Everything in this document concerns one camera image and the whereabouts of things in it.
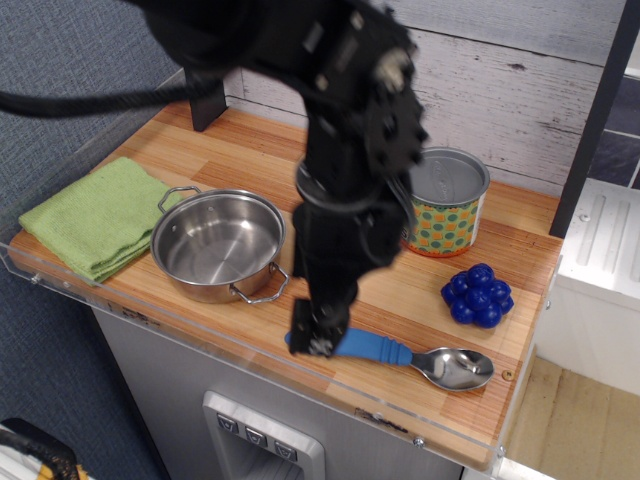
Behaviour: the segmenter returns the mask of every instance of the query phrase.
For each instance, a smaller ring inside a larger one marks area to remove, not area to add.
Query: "control buttons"
[[[238,424],[235,420],[227,418],[224,415],[218,414],[218,425],[229,433],[238,433]]]
[[[295,448],[291,448],[290,446],[285,445],[284,443],[280,443],[277,440],[276,440],[276,443],[274,444],[274,447],[275,447],[276,453],[280,455],[282,458],[287,459],[291,462],[298,461],[298,454]]]
[[[267,448],[267,437],[265,437],[264,434],[249,427],[245,427],[245,432],[247,434],[247,440],[251,443],[262,448]]]

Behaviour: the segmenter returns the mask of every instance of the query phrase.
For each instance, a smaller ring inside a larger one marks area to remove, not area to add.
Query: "green towel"
[[[125,157],[69,185],[19,219],[71,270],[102,282],[150,243],[168,187]],[[172,194],[165,208],[181,200]]]

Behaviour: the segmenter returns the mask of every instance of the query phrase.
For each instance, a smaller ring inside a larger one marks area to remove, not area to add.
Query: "gray carpet wall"
[[[0,2],[0,91],[148,90],[178,70],[141,12],[121,1]],[[0,242],[17,232],[20,213],[86,174],[154,113],[0,112]],[[55,436],[96,480],[163,478],[93,322],[86,306],[0,265],[0,421],[21,417]]]

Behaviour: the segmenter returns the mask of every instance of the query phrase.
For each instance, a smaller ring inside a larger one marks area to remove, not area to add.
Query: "blue grape toy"
[[[455,274],[440,294],[456,322],[482,328],[494,328],[514,305],[511,288],[486,263]]]

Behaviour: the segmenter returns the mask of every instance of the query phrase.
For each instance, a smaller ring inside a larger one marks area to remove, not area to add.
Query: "black cable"
[[[78,98],[41,98],[0,92],[0,110],[36,118],[79,117],[165,105],[182,100],[197,100],[211,96],[219,85],[220,80],[213,80],[153,91]]]
[[[55,480],[79,480],[78,469],[68,459],[52,453],[44,445],[17,435],[8,430],[0,429],[0,445],[6,445],[23,455],[31,455],[51,469]]]

